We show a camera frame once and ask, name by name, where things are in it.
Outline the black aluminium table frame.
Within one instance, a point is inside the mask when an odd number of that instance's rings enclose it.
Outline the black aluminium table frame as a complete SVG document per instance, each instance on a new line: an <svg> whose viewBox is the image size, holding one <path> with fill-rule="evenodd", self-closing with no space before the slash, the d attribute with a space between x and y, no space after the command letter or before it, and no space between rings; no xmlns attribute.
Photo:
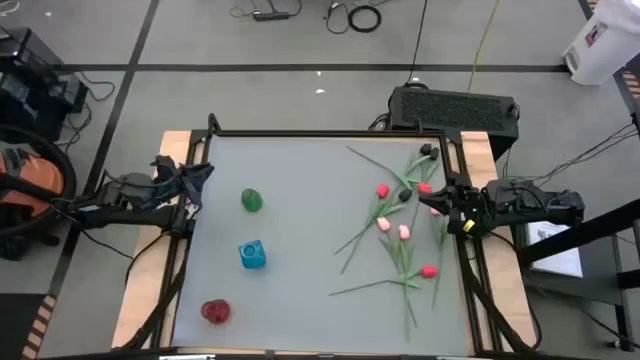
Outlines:
<svg viewBox="0 0 640 360"><path fill-rule="evenodd" d="M262 136L325 138L346 140L419 141L424 137L407 131L367 132L355 130L258 130ZM208 154L205 145L205 130L166 131L159 147L161 155L167 155L178 162L202 161ZM475 187L482 187L498 178L495 160L497 156L491 148L489 135L480 131L463 131L460 138L453 141L453 151L458 156L456 163L460 170L468 174ZM152 237L158 232L151 228L141 231L136 249L148 247L142 258L132 268L128 281L116 329L112 339L113 347L120 347L134 338L151 316L157 303L168 292L168 287L177 277L178 267L186 261L186 243L161 236L158 243L152 243ZM480 247L474 252L474 274L485 282L484 291L492 295L495 307L500 310L509 323L511 331L504 335L498 323L479 299L474 300L475 314L478 317L477 328L480 339L491 341L483 348L485 352L504 352L512 357L515 351L509 341L519 336L523 343L531 346L537 340L529 302L525 293L521 270L516 253L509 248L512 242L510 230L500 228L485 240L478 240Z"/></svg>

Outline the black equipment case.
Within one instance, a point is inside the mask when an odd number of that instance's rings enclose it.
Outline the black equipment case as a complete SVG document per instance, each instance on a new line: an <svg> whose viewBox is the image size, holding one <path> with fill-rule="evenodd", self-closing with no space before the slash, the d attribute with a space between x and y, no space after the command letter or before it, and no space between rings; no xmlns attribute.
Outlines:
<svg viewBox="0 0 640 360"><path fill-rule="evenodd" d="M88 88L28 27L0 26L0 124L60 138L71 113L82 111Z"/></svg>

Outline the red artificial tulip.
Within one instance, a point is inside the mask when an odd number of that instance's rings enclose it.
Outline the red artificial tulip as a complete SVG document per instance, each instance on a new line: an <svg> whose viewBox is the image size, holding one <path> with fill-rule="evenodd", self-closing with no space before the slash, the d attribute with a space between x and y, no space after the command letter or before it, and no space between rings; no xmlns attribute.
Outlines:
<svg viewBox="0 0 640 360"><path fill-rule="evenodd" d="M411 157L409 159L405 172L403 174L400 174L392 170L391 168L387 167L386 165L379 163L374 159L366 156L365 154L355 150L350 146L348 146L348 149L356 153L357 155L363 157L364 159L370 161L371 163L390 172L405 189L416 190L417 193L420 195L428 195L432 193L432 187L428 183L428 180L430 179L432 173L435 171L436 165L430 155L421 155L416 159ZM416 180L410 177L411 173L417 168L421 169L422 178L420 180Z"/></svg>
<svg viewBox="0 0 640 360"><path fill-rule="evenodd" d="M361 230L359 230L350 240L348 240L344 245L342 245L338 250L335 251L335 255L337 255L342 250L345 250L349 246L351 246L351 252L349 253L347 259L345 260L344 265L342 266L340 273L344 274L347 270L356 250L361 241L362 237L366 233L366 231L377 222L379 217L384 217L387 211L394 205L393 196L398 187L390 188L386 184L380 184L376 189L376 200L371 206L369 213L365 219L364 226Z"/></svg>
<svg viewBox="0 0 640 360"><path fill-rule="evenodd" d="M419 270L417 270L414 273L401 274L401 275L398 275L395 279L379 280L379 281L370 282L370 283L358 285L355 287L335 291L330 293L330 296L340 295L340 294L348 293L351 291L361 290L368 287L373 287L373 286L383 285L383 284L395 284L395 285L400 285L406 288L420 289L421 286L416 282L416 278L430 280L430 279L436 279L438 275L439 275L439 269L437 266L426 265L421 267Z"/></svg>

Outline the red glass vase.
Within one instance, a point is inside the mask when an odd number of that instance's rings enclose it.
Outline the red glass vase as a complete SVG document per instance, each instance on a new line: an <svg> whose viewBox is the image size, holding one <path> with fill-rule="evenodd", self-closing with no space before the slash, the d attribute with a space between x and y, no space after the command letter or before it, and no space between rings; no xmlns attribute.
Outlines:
<svg viewBox="0 0 640 360"><path fill-rule="evenodd" d="M231 306L223 299L205 302L200 309L201 316L214 325L226 324L231 317Z"/></svg>

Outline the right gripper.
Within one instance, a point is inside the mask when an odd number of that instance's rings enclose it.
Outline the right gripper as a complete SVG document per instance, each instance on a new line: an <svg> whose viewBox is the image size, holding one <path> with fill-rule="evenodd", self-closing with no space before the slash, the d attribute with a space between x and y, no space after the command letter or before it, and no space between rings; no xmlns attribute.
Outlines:
<svg viewBox="0 0 640 360"><path fill-rule="evenodd" d="M472 187L445 186L429 197L420 197L419 201L439 213L448 213L449 234L471 234L477 230L483 215L482 196ZM469 232L465 232L463 226L468 220L473 220L475 225Z"/></svg>

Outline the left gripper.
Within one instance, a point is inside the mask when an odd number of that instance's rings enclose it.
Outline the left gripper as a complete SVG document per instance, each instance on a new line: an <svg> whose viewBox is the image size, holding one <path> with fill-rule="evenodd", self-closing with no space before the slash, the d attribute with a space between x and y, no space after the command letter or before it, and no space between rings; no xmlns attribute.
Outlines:
<svg viewBox="0 0 640 360"><path fill-rule="evenodd" d="M187 197L198 208L202 207L201 189L196 183L205 182L214 171L210 163L183 165L182 173L170 156L157 155L153 161L156 174L153 178L153 203L169 202L185 191L183 178L187 182Z"/></svg>

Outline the blue glass vase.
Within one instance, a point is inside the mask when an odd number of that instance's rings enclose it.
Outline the blue glass vase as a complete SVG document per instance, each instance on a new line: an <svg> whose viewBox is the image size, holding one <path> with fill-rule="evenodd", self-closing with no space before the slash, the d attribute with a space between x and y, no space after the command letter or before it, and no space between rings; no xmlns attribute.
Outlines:
<svg viewBox="0 0 640 360"><path fill-rule="evenodd" d="M266 266L266 252L260 240L244 243L238 250L244 268L262 269Z"/></svg>

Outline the orange vacuum cleaner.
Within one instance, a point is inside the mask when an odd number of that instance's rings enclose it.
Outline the orange vacuum cleaner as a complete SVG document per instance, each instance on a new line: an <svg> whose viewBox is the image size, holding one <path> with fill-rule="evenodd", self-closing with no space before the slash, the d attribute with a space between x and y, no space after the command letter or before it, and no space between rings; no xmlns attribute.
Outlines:
<svg viewBox="0 0 640 360"><path fill-rule="evenodd" d="M52 231L76 188L75 170L58 146L26 128L0 124L0 258L18 261L36 242L57 246Z"/></svg>

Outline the black metal stand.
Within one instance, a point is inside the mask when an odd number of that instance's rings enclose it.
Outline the black metal stand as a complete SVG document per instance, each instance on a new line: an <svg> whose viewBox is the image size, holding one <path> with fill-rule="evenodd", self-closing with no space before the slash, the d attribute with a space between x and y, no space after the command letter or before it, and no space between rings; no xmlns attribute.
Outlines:
<svg viewBox="0 0 640 360"><path fill-rule="evenodd" d="M624 230L633 231L634 246L640 257L640 199L536 244L525 243L527 235L523 225L513 226L511 234L527 287L542 294L565 294L613 306L617 328L613 330L603 326L602 322L597 325L615 337L606 343L608 347L633 352L640 350L640 340L636 341L632 335L625 292L640 289L640 268L629 271L621 268L618 234ZM581 278L531 268L536 261L547 260L563 251L577 250L596 241L606 241L607 244L596 247L590 256L581 260Z"/></svg>

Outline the white bin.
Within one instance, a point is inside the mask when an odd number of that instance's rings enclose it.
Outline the white bin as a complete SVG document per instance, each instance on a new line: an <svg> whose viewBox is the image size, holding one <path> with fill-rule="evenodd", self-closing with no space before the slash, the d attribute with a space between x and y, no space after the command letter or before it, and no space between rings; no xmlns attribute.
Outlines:
<svg viewBox="0 0 640 360"><path fill-rule="evenodd" d="M572 81L599 86L638 54L640 0L598 0L563 59Z"/></svg>

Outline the grey table mat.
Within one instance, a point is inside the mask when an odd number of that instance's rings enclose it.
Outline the grey table mat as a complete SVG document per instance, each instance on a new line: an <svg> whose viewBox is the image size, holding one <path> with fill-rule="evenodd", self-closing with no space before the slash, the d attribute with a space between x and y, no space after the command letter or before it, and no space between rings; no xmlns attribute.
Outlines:
<svg viewBox="0 0 640 360"><path fill-rule="evenodd" d="M322 138L217 137L209 159L172 342L177 347L294 350L322 353L465 355L470 350L454 242L445 240L437 302L436 279L416 278L409 288L417 326L405 339L402 287L383 284L330 293L397 277L372 225L344 274L351 246L335 251L364 226L376 188L395 187L390 173L348 146L401 173L419 141ZM250 213L241 203L246 188L264 204ZM393 227L411 228L412 272L437 266L430 209L416 201L392 214ZM246 269L239 246L263 243L266 266ZM201 306L223 299L226 324L201 316Z"/></svg>

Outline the green glass vase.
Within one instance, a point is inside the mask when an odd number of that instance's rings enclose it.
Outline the green glass vase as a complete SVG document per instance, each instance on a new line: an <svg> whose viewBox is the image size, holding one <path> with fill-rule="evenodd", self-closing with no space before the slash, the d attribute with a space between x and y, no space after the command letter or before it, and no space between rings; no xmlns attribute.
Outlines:
<svg viewBox="0 0 640 360"><path fill-rule="evenodd" d="M258 190L246 188L241 192L241 203L247 212L256 213L263 207L264 200Z"/></svg>

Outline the black artificial tulip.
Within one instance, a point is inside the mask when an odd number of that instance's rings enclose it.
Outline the black artificial tulip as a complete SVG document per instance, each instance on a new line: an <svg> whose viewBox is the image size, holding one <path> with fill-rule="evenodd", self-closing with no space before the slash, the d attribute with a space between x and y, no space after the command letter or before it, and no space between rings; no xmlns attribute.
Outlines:
<svg viewBox="0 0 640 360"><path fill-rule="evenodd" d="M398 193L397 196L393 198L380 199L370 211L368 219L365 222L364 228L359 233L357 233L352 239L347 241L341 248L339 248L336 251L336 253L339 253L349 244L360 239L370 226L378 222L379 218L386 217L388 215L391 215L403 209L407 205L411 197L412 197L412 190L408 188L404 188Z"/></svg>
<svg viewBox="0 0 640 360"><path fill-rule="evenodd" d="M401 173L367 157L369 162L386 170L397 181L395 188L384 183L379 184L376 188L377 200L369 215L371 221L399 211L421 188L425 188L429 192L429 171L438 160L437 151L438 148L434 148L431 144L424 144L417 154L410 154L407 165Z"/></svg>
<svg viewBox="0 0 640 360"><path fill-rule="evenodd" d="M437 147L432 147L431 145L425 144L420 148L420 153L428 160L433 161L437 160L439 157L440 150ZM427 176L427 169L421 170L421 182L426 184L429 177Z"/></svg>

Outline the black perforated computer case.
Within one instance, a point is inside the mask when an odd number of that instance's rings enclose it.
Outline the black perforated computer case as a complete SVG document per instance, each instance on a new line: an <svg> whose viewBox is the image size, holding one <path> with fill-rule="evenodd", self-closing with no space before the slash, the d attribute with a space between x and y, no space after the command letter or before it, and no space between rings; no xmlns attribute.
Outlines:
<svg viewBox="0 0 640 360"><path fill-rule="evenodd" d="M520 107L512 97L402 86L394 89L388 107L394 130L484 132L494 159L519 139Z"/></svg>

